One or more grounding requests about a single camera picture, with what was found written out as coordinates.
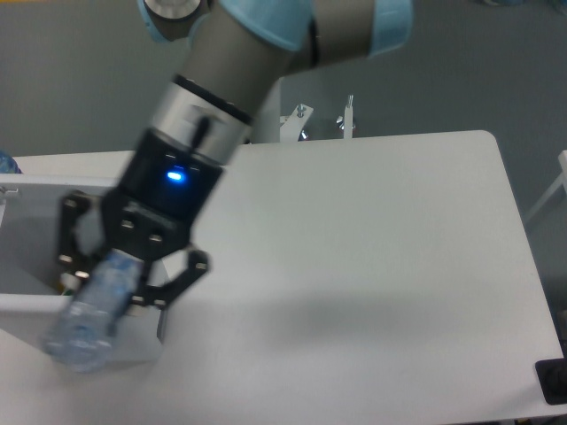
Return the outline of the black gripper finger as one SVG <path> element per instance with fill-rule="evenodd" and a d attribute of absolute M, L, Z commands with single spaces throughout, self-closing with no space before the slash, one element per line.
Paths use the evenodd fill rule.
<path fill-rule="evenodd" d="M 130 296 L 129 307 L 154 307 L 166 311 L 210 270 L 209 254 L 196 247 L 186 251 L 185 268 L 174 279 L 159 286 L 150 285 L 151 271 L 155 265 L 156 262 L 144 263 L 139 282 Z"/>
<path fill-rule="evenodd" d="M 101 201 L 101 196 L 72 190 L 58 202 L 57 262 L 80 281 L 91 278 L 109 251 Z"/>

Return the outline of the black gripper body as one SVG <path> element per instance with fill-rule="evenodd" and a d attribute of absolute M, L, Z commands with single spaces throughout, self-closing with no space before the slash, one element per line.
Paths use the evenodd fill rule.
<path fill-rule="evenodd" d="M 105 243 L 146 262 L 185 248 L 221 174 L 221 166 L 147 130 L 117 186 L 102 198 Z"/>

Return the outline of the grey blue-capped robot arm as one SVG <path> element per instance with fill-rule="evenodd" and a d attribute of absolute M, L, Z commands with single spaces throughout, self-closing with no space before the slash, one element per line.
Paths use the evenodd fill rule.
<path fill-rule="evenodd" d="M 117 184 L 60 202 L 58 261 L 73 308 L 166 309 L 208 268 L 191 229 L 282 77 L 401 47 L 410 1 L 216 1 Z"/>

